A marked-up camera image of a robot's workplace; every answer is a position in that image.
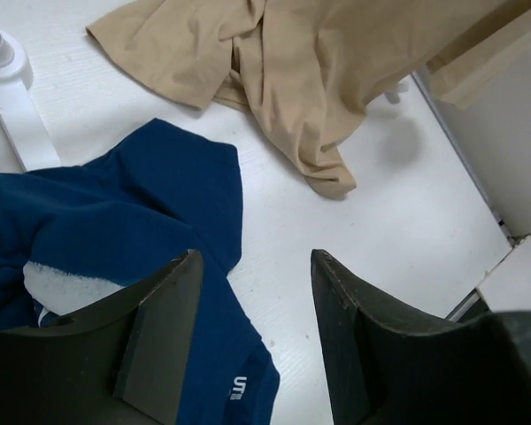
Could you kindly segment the white metal clothes rack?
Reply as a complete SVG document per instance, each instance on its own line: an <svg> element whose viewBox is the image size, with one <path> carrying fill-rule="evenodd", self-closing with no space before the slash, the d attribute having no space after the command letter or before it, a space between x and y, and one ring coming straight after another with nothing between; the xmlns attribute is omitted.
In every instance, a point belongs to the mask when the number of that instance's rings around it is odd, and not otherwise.
<svg viewBox="0 0 531 425"><path fill-rule="evenodd" d="M0 30L0 124L25 172L62 166L29 94L33 82L26 49Z"/></svg>

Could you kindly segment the beige t shirt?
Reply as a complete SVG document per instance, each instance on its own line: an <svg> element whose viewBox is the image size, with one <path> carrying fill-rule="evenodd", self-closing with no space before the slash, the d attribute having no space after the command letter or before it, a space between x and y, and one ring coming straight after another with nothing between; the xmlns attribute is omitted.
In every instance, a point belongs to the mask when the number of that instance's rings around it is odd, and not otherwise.
<svg viewBox="0 0 531 425"><path fill-rule="evenodd" d="M467 107L531 44L531 1L134 1L88 25L147 89L252 112L323 197L355 180L338 151L367 105L426 68Z"/></svg>

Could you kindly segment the blue t shirt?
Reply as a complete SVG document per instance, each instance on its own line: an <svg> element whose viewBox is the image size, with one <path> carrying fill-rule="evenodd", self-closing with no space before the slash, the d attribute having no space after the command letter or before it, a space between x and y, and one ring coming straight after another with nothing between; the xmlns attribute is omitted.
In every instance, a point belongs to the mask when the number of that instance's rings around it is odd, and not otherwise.
<svg viewBox="0 0 531 425"><path fill-rule="evenodd" d="M0 173L0 329L41 327L200 251L179 423L268 422L280 376L227 279L242 210L237 149L157 119L85 165Z"/></svg>

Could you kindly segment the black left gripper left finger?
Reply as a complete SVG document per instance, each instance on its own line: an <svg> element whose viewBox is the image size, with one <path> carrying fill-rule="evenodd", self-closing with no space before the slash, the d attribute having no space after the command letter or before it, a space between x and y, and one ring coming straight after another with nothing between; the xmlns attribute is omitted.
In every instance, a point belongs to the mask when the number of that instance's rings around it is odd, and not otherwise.
<svg viewBox="0 0 531 425"><path fill-rule="evenodd" d="M0 424L173 424L203 283L190 250L45 328L0 331Z"/></svg>

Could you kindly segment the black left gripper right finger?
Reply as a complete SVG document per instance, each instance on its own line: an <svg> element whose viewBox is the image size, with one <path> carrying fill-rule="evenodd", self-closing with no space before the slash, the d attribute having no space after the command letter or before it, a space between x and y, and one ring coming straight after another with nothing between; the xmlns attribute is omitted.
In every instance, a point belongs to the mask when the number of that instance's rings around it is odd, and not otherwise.
<svg viewBox="0 0 531 425"><path fill-rule="evenodd" d="M311 278L335 423L531 424L531 312L449 321L323 250Z"/></svg>

